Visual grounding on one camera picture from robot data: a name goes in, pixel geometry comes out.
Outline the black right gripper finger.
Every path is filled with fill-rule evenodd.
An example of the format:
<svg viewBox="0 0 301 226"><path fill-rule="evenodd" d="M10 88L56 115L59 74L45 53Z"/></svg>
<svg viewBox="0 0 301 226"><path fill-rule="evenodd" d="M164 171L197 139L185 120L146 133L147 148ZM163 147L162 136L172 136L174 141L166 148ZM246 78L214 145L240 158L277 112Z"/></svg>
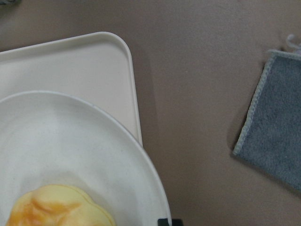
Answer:
<svg viewBox="0 0 301 226"><path fill-rule="evenodd" d="M167 218L158 219L158 226L183 226L181 219L171 219L171 222Z"/></svg>

